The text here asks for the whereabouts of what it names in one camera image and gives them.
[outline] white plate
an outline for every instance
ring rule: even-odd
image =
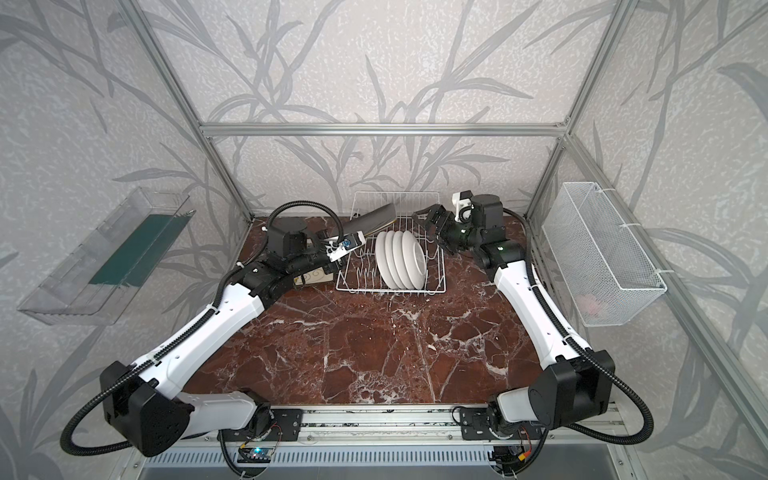
[[[397,267],[395,266],[395,256],[392,253],[392,239],[395,236],[395,232],[390,230],[384,237],[384,251],[386,252],[386,264],[389,267],[389,274],[392,275],[392,280],[397,283],[398,290],[405,290],[406,285],[400,280],[400,275],[397,274]]]
[[[402,258],[402,232],[395,232],[395,236],[392,237],[392,257],[395,259],[395,269],[400,281],[406,289],[414,290],[415,287],[406,269],[406,261]]]
[[[411,232],[402,234],[402,258],[406,262],[408,278],[416,289],[421,290],[427,280],[427,260],[422,246]]]
[[[376,235],[376,265],[379,268],[379,275],[382,276],[384,283],[386,283],[392,290],[397,290],[399,287],[392,278],[392,274],[389,272],[389,267],[386,264],[386,248],[384,247],[385,237],[386,232],[379,232],[379,234]]]

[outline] leaf pattern wallpaper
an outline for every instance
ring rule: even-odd
[[[640,5],[575,131],[768,393],[765,45],[765,1]],[[566,155],[548,198],[583,179]],[[586,334],[621,349],[617,371],[654,411],[656,433],[637,448],[649,478],[768,478],[768,458],[663,300]]]
[[[247,224],[117,6],[0,5],[0,477],[107,478],[116,454],[74,458],[61,428],[98,375],[157,345],[215,289]],[[197,212],[113,326],[47,326],[16,307],[136,187]],[[79,442],[116,435],[99,415]]]
[[[614,2],[141,2],[205,122],[561,122]],[[123,28],[114,18],[111,28]],[[255,211],[474,188],[524,210],[550,138],[220,137]]]

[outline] white mesh basket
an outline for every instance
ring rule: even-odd
[[[414,212],[439,203],[440,194],[437,192],[355,192],[350,219],[384,205],[395,204],[397,219],[384,230],[410,230],[413,233],[424,250],[427,278],[422,289],[391,290],[379,274],[376,266],[376,238],[370,237],[364,247],[349,255],[349,261],[336,278],[336,289],[352,293],[445,293],[445,258],[442,250],[434,240],[427,238],[424,229],[411,218]]]
[[[596,183],[563,183],[542,228],[585,326],[624,325],[667,291]]]

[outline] wire basket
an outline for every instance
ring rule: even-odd
[[[395,205],[395,223],[384,230],[410,231],[422,246],[427,260],[427,279],[421,290],[392,290],[376,265],[376,238],[370,237],[366,245],[353,251],[343,271],[336,278],[336,289],[343,292],[371,293],[435,293],[445,292],[445,259],[442,250],[433,240],[427,238],[424,229],[413,221],[411,215],[433,204],[440,203],[437,192],[355,192],[350,219],[367,214],[387,204]]]
[[[605,192],[565,182],[543,224],[585,326],[624,325],[667,285]]]

